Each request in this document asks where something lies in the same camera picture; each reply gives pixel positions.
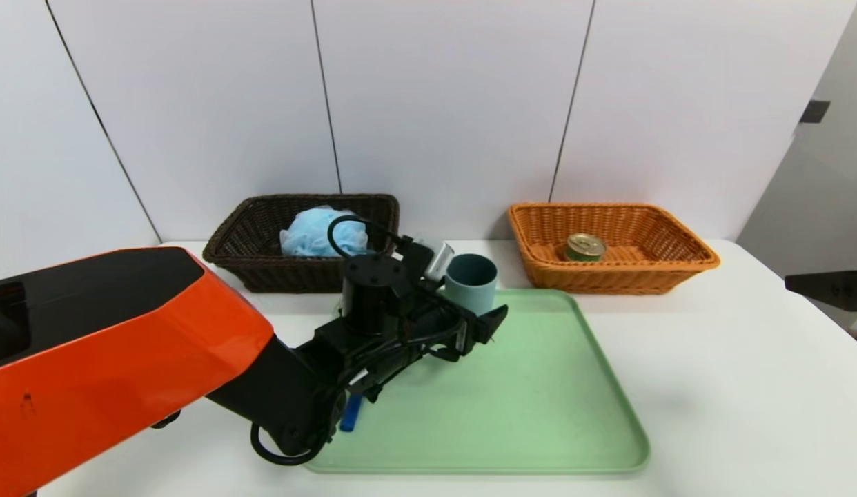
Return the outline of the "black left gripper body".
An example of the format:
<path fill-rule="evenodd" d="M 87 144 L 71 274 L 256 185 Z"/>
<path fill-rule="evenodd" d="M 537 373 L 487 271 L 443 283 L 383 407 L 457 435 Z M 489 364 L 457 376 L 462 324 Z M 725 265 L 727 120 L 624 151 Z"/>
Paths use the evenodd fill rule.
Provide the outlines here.
<path fill-rule="evenodd" d="M 457 304 L 443 304 L 410 321 L 409 345 L 434 358 L 462 358 L 473 341 L 476 316 Z"/>

